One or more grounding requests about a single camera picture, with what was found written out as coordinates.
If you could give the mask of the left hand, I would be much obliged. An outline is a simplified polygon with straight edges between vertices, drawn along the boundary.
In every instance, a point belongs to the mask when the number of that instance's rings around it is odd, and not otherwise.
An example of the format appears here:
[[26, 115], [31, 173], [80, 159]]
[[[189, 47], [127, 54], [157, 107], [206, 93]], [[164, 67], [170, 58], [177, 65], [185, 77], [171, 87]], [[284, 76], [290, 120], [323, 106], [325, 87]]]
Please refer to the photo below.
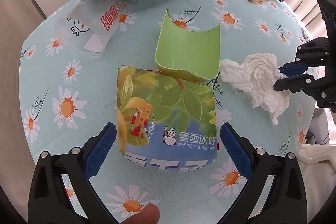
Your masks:
[[122, 224], [157, 224], [160, 215], [159, 208], [148, 203], [139, 213], [127, 218]]

